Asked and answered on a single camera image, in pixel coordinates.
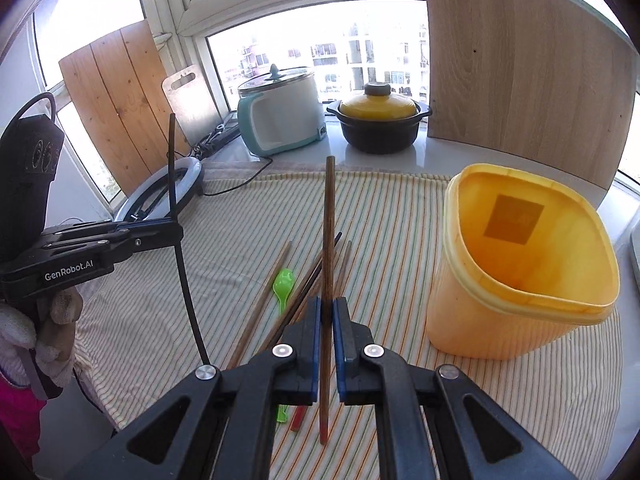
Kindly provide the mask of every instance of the silver bolt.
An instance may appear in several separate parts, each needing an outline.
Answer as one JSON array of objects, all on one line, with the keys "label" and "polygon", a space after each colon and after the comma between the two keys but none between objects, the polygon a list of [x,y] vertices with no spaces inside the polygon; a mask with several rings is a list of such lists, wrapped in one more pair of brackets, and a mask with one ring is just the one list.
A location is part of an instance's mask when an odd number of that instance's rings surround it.
[{"label": "silver bolt", "polygon": [[276,357],[289,357],[291,354],[293,354],[293,348],[291,348],[291,346],[289,345],[279,344],[273,347],[271,353],[273,353],[273,355],[275,355]]},{"label": "silver bolt", "polygon": [[438,373],[444,379],[457,379],[460,375],[460,370],[458,370],[458,367],[455,367],[454,365],[442,365],[439,368]]},{"label": "silver bolt", "polygon": [[196,368],[196,377],[201,381],[208,381],[216,376],[216,367],[211,365],[202,365]]},{"label": "silver bolt", "polygon": [[364,355],[367,357],[382,357],[385,349],[380,345],[367,345],[364,347]]}]

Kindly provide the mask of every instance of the spoon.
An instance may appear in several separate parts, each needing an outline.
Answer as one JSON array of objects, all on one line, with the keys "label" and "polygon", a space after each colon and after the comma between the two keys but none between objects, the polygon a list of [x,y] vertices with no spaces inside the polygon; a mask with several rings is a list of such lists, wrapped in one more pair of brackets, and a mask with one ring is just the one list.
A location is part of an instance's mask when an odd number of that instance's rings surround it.
[{"label": "spoon", "polygon": [[[280,302],[279,314],[282,314],[287,307],[287,299],[293,290],[293,285],[296,283],[296,279],[289,269],[282,269],[276,279],[273,280],[273,292]],[[278,416],[276,418],[278,422],[287,421],[287,407],[278,406]]]}]

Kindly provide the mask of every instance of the black clay pot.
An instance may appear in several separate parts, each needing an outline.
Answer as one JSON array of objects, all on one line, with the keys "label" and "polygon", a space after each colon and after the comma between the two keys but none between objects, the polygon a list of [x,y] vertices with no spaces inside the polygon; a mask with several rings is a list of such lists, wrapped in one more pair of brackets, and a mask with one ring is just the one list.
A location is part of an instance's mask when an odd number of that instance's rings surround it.
[{"label": "black clay pot", "polygon": [[411,146],[418,136],[420,120],[431,115],[431,107],[414,101],[416,113],[394,121],[366,121],[348,117],[340,112],[340,103],[329,103],[326,111],[335,115],[342,125],[347,142],[361,152],[388,155]]}]

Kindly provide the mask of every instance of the yellow plastic bin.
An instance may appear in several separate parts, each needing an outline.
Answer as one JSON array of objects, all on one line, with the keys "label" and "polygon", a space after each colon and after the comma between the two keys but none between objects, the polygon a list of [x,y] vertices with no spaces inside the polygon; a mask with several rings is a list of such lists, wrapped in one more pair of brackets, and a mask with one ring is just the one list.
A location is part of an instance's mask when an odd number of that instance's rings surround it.
[{"label": "yellow plastic bin", "polygon": [[575,191],[491,164],[468,166],[450,182],[426,318],[439,350],[525,354],[605,320],[619,289],[609,237]]}]

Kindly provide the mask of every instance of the white glove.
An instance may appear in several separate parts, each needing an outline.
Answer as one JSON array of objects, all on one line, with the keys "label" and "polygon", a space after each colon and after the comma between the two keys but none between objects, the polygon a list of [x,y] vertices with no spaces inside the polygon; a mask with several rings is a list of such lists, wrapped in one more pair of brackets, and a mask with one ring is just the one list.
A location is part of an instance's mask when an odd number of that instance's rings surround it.
[{"label": "white glove", "polygon": [[0,371],[15,386],[29,380],[15,347],[35,348],[36,363],[60,387],[66,386],[74,365],[76,321],[82,312],[82,296],[75,287],[57,292],[49,315],[36,331],[31,319],[0,303]]}]

